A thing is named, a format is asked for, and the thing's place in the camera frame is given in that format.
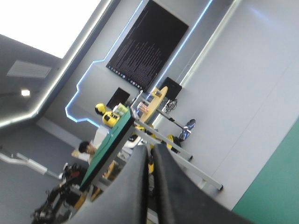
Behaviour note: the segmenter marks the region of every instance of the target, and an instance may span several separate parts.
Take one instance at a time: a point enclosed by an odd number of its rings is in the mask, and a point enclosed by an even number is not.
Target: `yellow robot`
[[[103,103],[97,104],[94,109],[97,114],[102,116],[103,123],[109,127],[113,127],[120,119],[119,114],[107,111]]]

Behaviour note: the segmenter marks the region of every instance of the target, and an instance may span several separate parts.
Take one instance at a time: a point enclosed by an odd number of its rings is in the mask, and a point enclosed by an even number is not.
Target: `ceiling light panel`
[[[99,0],[10,0],[1,4],[0,34],[63,58]]]

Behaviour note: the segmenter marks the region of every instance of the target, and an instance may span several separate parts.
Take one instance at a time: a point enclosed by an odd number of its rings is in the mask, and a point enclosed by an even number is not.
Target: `cable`
[[[175,99],[175,100],[170,100],[169,103],[167,103],[167,104],[165,105],[165,113],[166,113],[166,114],[169,114],[170,111],[176,109],[177,106],[178,106],[178,100],[177,100],[177,99]]]

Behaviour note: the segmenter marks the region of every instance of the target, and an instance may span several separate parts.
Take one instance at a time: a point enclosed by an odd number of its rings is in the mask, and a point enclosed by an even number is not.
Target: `blue led light strip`
[[[171,66],[171,64],[173,63],[174,59],[177,57],[177,55],[179,54],[179,52],[181,51],[181,49],[184,47],[184,45],[186,44],[187,40],[189,39],[189,37],[191,36],[191,34],[193,33],[194,29],[196,28],[196,26],[199,24],[200,20],[202,19],[202,17],[204,16],[204,14],[206,13],[206,11],[208,10],[208,8],[210,7],[210,5],[212,4],[213,0],[209,0],[209,2],[207,3],[206,7],[204,8],[204,10],[202,11],[202,13],[200,14],[199,18],[196,20],[196,23],[194,24],[194,26],[192,27],[192,29],[190,30],[190,32],[188,33],[188,35],[186,36],[186,38],[184,39],[184,41],[182,42],[182,44],[179,46],[177,52],[174,54],[174,56],[172,57],[171,61],[169,62],[169,64],[167,65],[167,67],[165,68],[165,70],[163,71],[163,73],[161,74],[160,78],[158,79],[158,81],[156,82],[155,86],[153,87],[153,89],[150,91],[153,92],[153,90],[158,86],[158,84],[160,83],[161,79],[163,78],[163,76],[165,75],[165,73],[167,72],[167,70],[169,69],[169,67]]]
[[[71,119],[72,121],[78,123],[78,122],[82,122],[82,121],[88,121],[89,123],[95,125],[96,127],[99,127],[100,125],[97,124],[96,122],[94,122],[93,120],[89,119],[89,118],[82,118],[82,119],[76,119],[73,116],[70,115],[70,113],[68,112],[70,105],[72,104],[72,102],[74,101],[74,99],[77,97],[77,95],[80,92],[79,86],[81,84],[81,82],[83,81],[83,79],[86,77],[86,75],[88,74],[88,71],[90,70],[90,68],[96,64],[96,63],[100,63],[103,62],[107,59],[107,57],[109,56],[110,52],[112,51],[112,49],[114,48],[114,46],[116,45],[117,41],[119,40],[119,38],[122,36],[122,34],[124,33],[125,29],[127,28],[127,26],[129,25],[129,23],[132,21],[133,17],[135,16],[136,12],[138,11],[138,9],[140,8],[141,4],[143,3],[143,0],[139,3],[138,7],[136,8],[136,10],[134,11],[134,13],[132,14],[131,18],[129,19],[129,21],[127,22],[127,24],[125,25],[125,27],[123,28],[123,30],[121,31],[121,33],[119,34],[118,38],[115,40],[114,44],[112,45],[112,47],[110,48],[110,50],[107,52],[106,56],[104,57],[104,59],[102,60],[97,60],[97,61],[93,61],[88,69],[86,70],[86,72],[84,73],[84,75],[80,78],[79,82],[76,85],[77,91],[75,93],[75,95],[71,98],[71,100],[69,101],[69,103],[66,105],[65,107],[65,114],[66,116]]]
[[[177,55],[179,54],[179,52],[181,51],[181,49],[184,47],[184,45],[186,44],[187,40],[189,39],[189,37],[191,36],[191,34],[193,33],[194,29],[196,28],[196,26],[199,24],[200,20],[202,19],[202,17],[204,16],[204,14],[206,13],[206,11],[208,10],[208,8],[210,7],[210,5],[212,4],[213,0],[209,0],[208,4],[206,5],[206,7],[204,8],[204,10],[202,11],[202,13],[200,14],[199,18],[196,20],[194,26],[192,27],[192,29],[190,30],[190,32],[188,33],[188,35],[186,36],[186,38],[184,39],[184,41],[181,43],[180,47],[178,48],[177,52],[174,54],[174,56],[172,57],[171,61],[169,62],[169,64],[167,65],[167,67],[165,68],[165,70],[163,71],[163,73],[161,74],[160,78],[158,79],[158,81],[156,82],[155,86],[153,87],[153,89],[150,91],[152,92],[154,90],[155,87],[157,87],[157,85],[160,83],[161,79],[163,78],[163,76],[165,75],[165,73],[167,72],[167,70],[170,68],[171,64],[173,63],[174,59],[177,57]],[[73,116],[71,116],[68,113],[68,108],[69,106],[72,104],[73,100],[76,98],[76,96],[78,95],[80,89],[79,89],[79,85],[82,82],[82,80],[85,78],[86,74],[88,73],[88,71],[90,70],[90,68],[93,66],[93,64],[95,63],[99,63],[99,62],[103,62],[106,60],[106,58],[109,56],[110,52],[112,51],[113,47],[116,45],[117,41],[119,40],[119,38],[121,37],[121,35],[123,34],[124,30],[127,28],[128,24],[131,22],[132,18],[134,17],[134,15],[136,14],[136,12],[138,11],[139,7],[141,6],[141,4],[143,3],[143,0],[140,2],[140,4],[138,5],[138,7],[136,8],[136,10],[134,11],[133,15],[131,16],[131,18],[129,19],[129,21],[127,22],[126,26],[124,27],[124,29],[122,30],[122,32],[120,33],[120,35],[118,36],[118,38],[115,40],[114,44],[112,45],[112,47],[110,48],[110,50],[108,51],[108,53],[106,54],[106,56],[104,57],[104,59],[102,60],[97,60],[97,61],[93,61],[91,63],[91,65],[88,67],[87,71],[84,73],[84,75],[81,77],[81,79],[79,80],[79,82],[76,85],[77,88],[77,92],[75,93],[75,95],[71,98],[71,100],[69,101],[69,103],[67,104],[67,106],[65,107],[65,113],[66,116],[75,121],[75,122],[81,122],[81,121],[88,121],[91,124],[99,127],[99,125],[88,119],[88,118],[83,118],[83,119],[75,119]]]

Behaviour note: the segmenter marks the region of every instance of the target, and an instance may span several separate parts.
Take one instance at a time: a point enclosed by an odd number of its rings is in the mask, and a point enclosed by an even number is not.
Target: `green wall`
[[[299,121],[233,211],[257,224],[299,224]]]

